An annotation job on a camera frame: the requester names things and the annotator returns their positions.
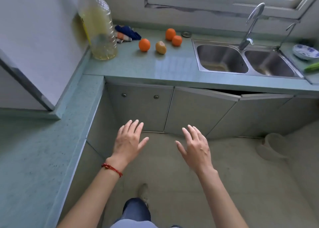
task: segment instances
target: hand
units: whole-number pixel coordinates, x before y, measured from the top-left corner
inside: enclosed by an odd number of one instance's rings
[[[187,151],[179,141],[175,141],[179,152],[187,165],[199,175],[207,168],[212,168],[211,151],[206,138],[195,127],[188,125],[187,129],[182,128],[187,143]]]
[[[118,133],[114,143],[113,154],[106,159],[106,163],[122,172],[125,167],[134,160],[142,148],[146,145],[148,137],[145,137],[140,143],[139,139],[143,129],[144,123],[140,123],[138,127],[138,120],[130,120],[123,125]]]

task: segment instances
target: blue jeans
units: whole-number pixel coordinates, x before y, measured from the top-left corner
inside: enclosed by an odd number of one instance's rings
[[[131,198],[125,202],[122,216],[115,222],[124,219],[135,221],[151,221],[151,213],[143,200],[140,198]],[[181,226],[177,225],[173,225],[171,227],[182,228]]]

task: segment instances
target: tile floor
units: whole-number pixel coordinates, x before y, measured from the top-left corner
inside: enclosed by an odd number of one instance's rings
[[[104,214],[108,228],[122,214],[126,200],[148,183],[152,221],[159,228],[215,227],[196,175],[178,152],[169,134],[143,133],[150,140],[125,170]],[[285,162],[265,161],[255,152],[257,139],[230,138],[209,141],[213,166],[249,227],[319,228],[313,211],[301,194]]]

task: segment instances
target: orange fruit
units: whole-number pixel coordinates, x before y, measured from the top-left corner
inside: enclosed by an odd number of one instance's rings
[[[176,31],[172,28],[166,30],[165,38],[166,40],[172,40],[173,37],[176,36]]]
[[[158,41],[155,44],[155,49],[160,54],[165,54],[166,53],[166,46],[165,46],[164,42],[162,42],[162,41]]]
[[[140,48],[141,52],[147,52],[151,47],[151,43],[148,39],[142,39],[139,41],[138,47]]]
[[[176,35],[172,39],[172,44],[173,44],[173,46],[180,46],[182,41],[183,40],[182,40],[181,36]]]

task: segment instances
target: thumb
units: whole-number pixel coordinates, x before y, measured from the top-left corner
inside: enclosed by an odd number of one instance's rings
[[[179,142],[179,141],[175,141],[176,145],[177,145],[177,149],[179,150],[179,152],[181,153],[181,155],[184,157],[187,155],[187,152],[185,150],[185,148],[183,147],[183,145]]]
[[[138,150],[141,150],[146,145],[148,140],[149,140],[148,137],[145,137],[143,140],[141,140],[141,142],[138,144]]]

